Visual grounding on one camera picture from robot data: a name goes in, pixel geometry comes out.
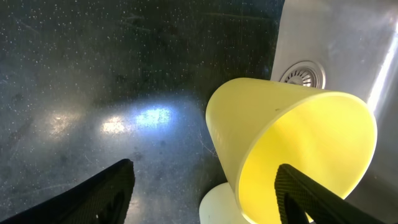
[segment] metal drain ring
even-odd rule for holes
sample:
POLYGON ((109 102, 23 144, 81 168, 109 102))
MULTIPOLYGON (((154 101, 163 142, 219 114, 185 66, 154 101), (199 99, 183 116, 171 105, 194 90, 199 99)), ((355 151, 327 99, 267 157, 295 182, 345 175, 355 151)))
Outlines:
POLYGON ((325 71, 317 63, 299 62, 284 73, 280 82, 323 89, 325 87, 325 71))

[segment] yellow cup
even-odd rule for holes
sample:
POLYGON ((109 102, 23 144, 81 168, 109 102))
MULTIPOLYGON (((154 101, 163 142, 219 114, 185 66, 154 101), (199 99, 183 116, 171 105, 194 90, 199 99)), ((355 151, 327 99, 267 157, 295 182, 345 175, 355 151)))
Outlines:
POLYGON ((219 87, 206 123, 251 223, 280 223, 279 165, 290 164, 345 198, 366 172, 377 138, 373 114, 353 95, 251 78, 219 87))

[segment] stainless steel sink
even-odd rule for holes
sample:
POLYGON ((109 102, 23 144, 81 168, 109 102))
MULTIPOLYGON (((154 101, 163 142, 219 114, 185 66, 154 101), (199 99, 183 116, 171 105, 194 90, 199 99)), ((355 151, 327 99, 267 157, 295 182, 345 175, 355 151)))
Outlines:
POLYGON ((376 152, 347 201, 386 223, 398 222, 397 51, 398 1, 286 0, 271 76, 368 103, 376 152))

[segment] metal surface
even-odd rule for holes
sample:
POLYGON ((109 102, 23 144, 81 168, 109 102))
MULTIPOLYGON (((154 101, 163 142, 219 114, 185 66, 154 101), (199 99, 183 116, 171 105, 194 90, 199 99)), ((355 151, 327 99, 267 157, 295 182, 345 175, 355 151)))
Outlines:
POLYGON ((325 71, 313 62, 299 62, 291 66, 280 78, 280 82, 314 88, 325 87, 325 71))
POLYGON ((398 222, 398 2, 286 0, 271 80, 303 60, 322 64, 325 88, 360 97, 379 130, 373 161, 347 201, 398 222))
POLYGON ((212 93, 269 78, 283 1, 0 1, 0 220, 134 161, 126 223, 199 223, 212 93))

